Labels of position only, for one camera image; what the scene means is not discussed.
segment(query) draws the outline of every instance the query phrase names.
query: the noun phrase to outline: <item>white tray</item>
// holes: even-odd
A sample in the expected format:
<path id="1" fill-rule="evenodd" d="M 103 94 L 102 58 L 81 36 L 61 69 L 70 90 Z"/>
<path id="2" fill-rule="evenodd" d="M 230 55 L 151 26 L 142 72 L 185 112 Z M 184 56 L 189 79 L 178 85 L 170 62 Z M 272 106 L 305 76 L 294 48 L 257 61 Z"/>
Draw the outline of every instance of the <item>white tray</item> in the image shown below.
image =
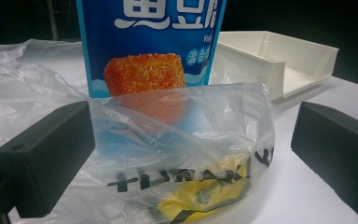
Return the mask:
<path id="1" fill-rule="evenodd" d="M 285 98 L 331 77 L 337 52 L 271 32 L 220 32 L 216 48 L 220 62 L 213 61 L 210 84 L 260 81 L 270 101 Z M 227 77 L 228 71 L 234 71 L 233 77 Z"/>

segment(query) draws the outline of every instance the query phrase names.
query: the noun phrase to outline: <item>black background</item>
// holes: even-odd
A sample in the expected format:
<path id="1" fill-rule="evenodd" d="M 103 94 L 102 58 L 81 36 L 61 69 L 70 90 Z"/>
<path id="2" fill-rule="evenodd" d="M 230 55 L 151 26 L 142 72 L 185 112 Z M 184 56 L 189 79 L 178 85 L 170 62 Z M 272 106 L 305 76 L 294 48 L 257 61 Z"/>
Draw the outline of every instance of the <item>black background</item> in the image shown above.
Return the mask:
<path id="1" fill-rule="evenodd" d="M 80 38 L 75 0 L 53 0 L 59 39 Z M 339 49 L 334 77 L 358 83 L 358 1 L 227 0 L 223 31 L 271 31 Z M 0 0 L 0 44 L 52 39 L 45 0 Z"/>

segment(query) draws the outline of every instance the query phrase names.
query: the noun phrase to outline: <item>snack bag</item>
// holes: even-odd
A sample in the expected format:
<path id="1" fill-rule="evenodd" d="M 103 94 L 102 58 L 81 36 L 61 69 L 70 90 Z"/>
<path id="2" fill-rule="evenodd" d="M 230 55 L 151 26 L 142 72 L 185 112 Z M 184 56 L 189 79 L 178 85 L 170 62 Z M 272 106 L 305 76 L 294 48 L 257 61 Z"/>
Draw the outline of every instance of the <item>snack bag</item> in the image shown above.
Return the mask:
<path id="1" fill-rule="evenodd" d="M 76 0 L 89 96 L 206 85 L 226 0 Z"/>

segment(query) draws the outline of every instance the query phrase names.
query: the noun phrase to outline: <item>plastic wrap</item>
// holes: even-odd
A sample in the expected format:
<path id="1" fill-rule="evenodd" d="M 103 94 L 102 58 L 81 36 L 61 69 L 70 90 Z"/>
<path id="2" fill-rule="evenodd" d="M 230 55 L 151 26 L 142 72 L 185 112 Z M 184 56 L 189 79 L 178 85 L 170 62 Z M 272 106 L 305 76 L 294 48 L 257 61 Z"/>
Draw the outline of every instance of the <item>plastic wrap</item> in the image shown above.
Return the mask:
<path id="1" fill-rule="evenodd" d="M 180 223 L 255 192 L 274 147 L 261 84 L 96 101 L 79 91 L 80 82 L 75 88 L 42 63 L 24 62 L 24 51 L 35 46 L 46 55 L 71 54 L 73 45 L 49 43 L 0 50 L 0 146 L 53 109 L 81 100 L 89 101 L 97 145 L 50 215 L 21 219 L 13 210 L 13 223 Z"/>

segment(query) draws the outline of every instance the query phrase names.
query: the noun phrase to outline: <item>table surface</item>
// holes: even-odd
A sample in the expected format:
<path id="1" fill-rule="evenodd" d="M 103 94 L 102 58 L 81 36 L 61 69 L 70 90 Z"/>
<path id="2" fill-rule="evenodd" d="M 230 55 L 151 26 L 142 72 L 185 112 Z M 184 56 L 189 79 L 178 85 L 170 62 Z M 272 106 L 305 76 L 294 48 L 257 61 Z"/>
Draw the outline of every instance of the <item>table surface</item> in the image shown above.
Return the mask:
<path id="1" fill-rule="evenodd" d="M 83 55 L 67 51 L 65 60 L 38 57 L 21 59 L 41 63 L 56 70 L 79 90 L 87 88 Z M 291 149 L 299 105 L 308 101 L 333 107 L 358 119 L 358 85 L 331 77 L 286 99 L 270 103 L 276 143 L 273 162 L 263 176 L 258 191 L 206 217 L 200 223 L 358 223 L 358 216 Z"/>

